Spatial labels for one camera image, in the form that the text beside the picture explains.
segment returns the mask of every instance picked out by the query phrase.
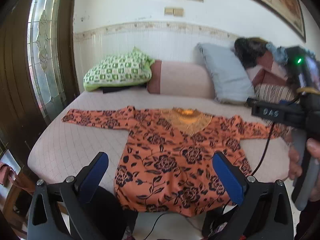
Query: orange floral shirt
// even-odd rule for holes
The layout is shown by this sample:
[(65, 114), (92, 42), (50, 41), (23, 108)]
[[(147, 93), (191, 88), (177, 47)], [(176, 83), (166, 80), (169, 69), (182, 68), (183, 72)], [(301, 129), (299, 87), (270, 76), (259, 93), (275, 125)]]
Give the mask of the orange floral shirt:
[[(173, 211), (191, 217), (225, 204), (225, 192), (212, 167), (212, 156), (221, 151), (244, 175), (252, 171), (241, 139), (267, 138), (269, 126), (213, 116), (192, 136), (168, 122), (161, 109), (117, 111), (72, 109), (62, 119), (85, 126), (129, 131), (115, 177), (121, 205), (139, 212)], [(277, 129), (272, 137), (278, 137)]]

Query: gray pillow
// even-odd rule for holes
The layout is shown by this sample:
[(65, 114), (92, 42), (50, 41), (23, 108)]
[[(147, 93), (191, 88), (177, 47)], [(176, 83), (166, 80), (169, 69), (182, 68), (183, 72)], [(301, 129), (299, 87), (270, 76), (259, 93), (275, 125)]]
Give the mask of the gray pillow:
[(255, 98), (254, 88), (240, 60), (229, 49), (210, 43), (198, 43), (206, 67), (211, 74), (220, 103), (242, 104)]

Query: gray handle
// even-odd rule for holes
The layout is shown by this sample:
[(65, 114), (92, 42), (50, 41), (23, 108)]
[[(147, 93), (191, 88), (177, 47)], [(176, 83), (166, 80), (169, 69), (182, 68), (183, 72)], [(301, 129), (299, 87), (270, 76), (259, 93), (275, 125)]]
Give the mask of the gray handle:
[[(293, 139), (293, 145), (296, 151), (299, 153), (299, 165), (303, 164), (303, 158), (306, 158), (305, 156), (305, 150), (306, 150), (306, 142), (307, 142), (307, 133), (304, 130), (293, 130), (292, 131), (292, 139)], [(304, 171), (305, 178), (303, 180), (303, 184), (300, 189), (295, 188), (294, 192), (292, 193), (292, 200), (294, 202), (294, 205), (296, 208), (300, 211), (304, 210), (308, 199), (310, 198), (311, 191), (313, 187), (316, 184), (316, 180), (318, 178), (320, 166), (319, 161), (316, 158), (310, 157), (309, 163), (304, 168), (308, 167), (307, 171)], [(295, 179), (293, 185), (297, 185), (297, 181), (300, 178)]]

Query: tile floor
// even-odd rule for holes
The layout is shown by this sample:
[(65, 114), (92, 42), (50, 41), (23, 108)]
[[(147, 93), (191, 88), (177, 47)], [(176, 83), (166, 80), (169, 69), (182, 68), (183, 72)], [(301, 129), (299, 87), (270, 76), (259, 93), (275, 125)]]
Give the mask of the tile floor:
[[(291, 180), (286, 180), (285, 182), (289, 198), (291, 198), (291, 193), (293, 191), (293, 185)], [(294, 224), (294, 234), (296, 231), (297, 223), (299, 222), (300, 211), (298, 211), (293, 203), (291, 202), (292, 217)], [(163, 212), (159, 213), (139, 213), (137, 218), (136, 226), (133, 232), (136, 240), (144, 239), (151, 231), (156, 219)], [(148, 237), (148, 240), (157, 239), (172, 239), (172, 240), (200, 240), (202, 239), (201, 228), (203, 225), (205, 214), (186, 219), (185, 217), (169, 213), (165, 214), (159, 218), (153, 232)], [(69, 219), (67, 215), (63, 215), (63, 219), (69, 228)]]

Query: light switch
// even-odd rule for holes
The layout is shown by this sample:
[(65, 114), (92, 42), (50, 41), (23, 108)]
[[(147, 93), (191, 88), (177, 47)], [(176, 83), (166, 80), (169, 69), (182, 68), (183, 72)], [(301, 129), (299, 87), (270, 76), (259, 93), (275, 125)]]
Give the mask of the light switch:
[(173, 15), (183, 17), (183, 8), (174, 8)]
[(173, 15), (173, 11), (174, 11), (174, 8), (169, 8), (169, 7), (164, 8), (164, 14), (166, 15)]

